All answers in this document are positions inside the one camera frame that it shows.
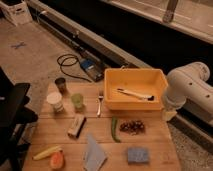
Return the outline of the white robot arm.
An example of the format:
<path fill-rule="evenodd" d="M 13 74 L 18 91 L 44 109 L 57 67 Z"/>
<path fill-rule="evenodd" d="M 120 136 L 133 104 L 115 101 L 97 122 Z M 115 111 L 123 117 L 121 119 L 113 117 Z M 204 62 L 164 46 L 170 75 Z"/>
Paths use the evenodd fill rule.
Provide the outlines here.
<path fill-rule="evenodd" d="M 161 97 L 162 118 L 170 121 L 190 100 L 194 103 L 190 111 L 213 126 L 213 86 L 207 83 L 209 78 L 210 69 L 203 62 L 192 62 L 171 70 L 166 76 L 168 87 Z"/>

